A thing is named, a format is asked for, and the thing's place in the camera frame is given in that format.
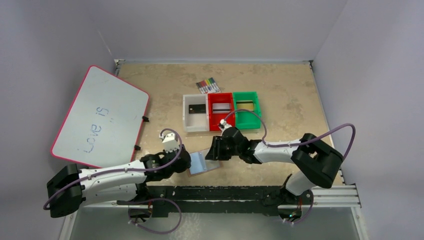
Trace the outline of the pink leather card holder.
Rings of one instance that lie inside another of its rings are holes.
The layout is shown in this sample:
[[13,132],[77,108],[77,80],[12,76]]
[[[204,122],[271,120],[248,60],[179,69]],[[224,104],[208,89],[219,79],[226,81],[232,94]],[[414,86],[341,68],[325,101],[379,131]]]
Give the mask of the pink leather card holder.
[[206,160],[205,157],[209,149],[204,149],[190,153],[191,166],[187,170],[189,177],[194,177],[203,173],[207,173],[223,166],[220,161],[217,160]]

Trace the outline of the green plastic bin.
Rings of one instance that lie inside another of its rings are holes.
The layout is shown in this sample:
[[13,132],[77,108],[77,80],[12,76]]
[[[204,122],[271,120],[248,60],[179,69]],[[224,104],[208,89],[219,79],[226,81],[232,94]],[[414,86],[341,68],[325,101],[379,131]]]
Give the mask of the green plastic bin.
[[[262,111],[259,103],[258,95],[255,91],[242,91],[242,92],[233,92],[233,102],[236,108],[237,101],[253,101],[254,102],[254,112],[259,117],[262,116]],[[261,121],[254,114],[247,111],[237,111],[235,113],[235,126],[240,130],[253,130],[259,129],[261,127]]]

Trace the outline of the white plastic bin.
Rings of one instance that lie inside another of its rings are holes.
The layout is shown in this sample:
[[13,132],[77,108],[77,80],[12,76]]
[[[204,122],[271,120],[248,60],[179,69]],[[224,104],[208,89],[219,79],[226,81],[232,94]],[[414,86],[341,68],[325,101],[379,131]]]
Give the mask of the white plastic bin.
[[[206,113],[189,114],[189,105],[206,104]],[[207,94],[184,94],[182,97],[182,124],[187,133],[209,132],[209,104]]]

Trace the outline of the red framed whiteboard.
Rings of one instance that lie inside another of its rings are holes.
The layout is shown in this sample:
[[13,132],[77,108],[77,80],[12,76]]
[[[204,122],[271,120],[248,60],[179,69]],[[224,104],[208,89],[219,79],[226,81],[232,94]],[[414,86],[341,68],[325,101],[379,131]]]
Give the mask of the red framed whiteboard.
[[50,153],[55,158],[94,168],[130,163],[135,154],[150,96],[92,65]]

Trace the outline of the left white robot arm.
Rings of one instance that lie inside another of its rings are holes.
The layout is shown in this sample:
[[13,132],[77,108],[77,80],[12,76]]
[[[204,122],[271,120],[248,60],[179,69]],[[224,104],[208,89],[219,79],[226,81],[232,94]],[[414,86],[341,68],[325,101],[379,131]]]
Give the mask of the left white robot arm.
[[48,200],[43,209],[52,218],[76,212],[80,207],[108,201],[146,203],[148,182],[159,182],[191,167],[191,156],[184,147],[171,152],[147,154],[123,165],[79,169],[63,167],[46,184]]

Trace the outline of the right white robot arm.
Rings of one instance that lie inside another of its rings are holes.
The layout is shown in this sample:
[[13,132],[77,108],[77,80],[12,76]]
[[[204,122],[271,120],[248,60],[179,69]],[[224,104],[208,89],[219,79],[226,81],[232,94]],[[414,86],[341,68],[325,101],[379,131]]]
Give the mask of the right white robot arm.
[[296,165],[299,171],[286,179],[280,191],[282,200],[288,204],[315,186],[331,188],[344,161],[340,152],[311,133],[294,141],[264,143],[259,139],[248,139],[238,128],[230,127],[220,136],[213,137],[205,159],[228,161],[234,156],[247,164],[277,162]]

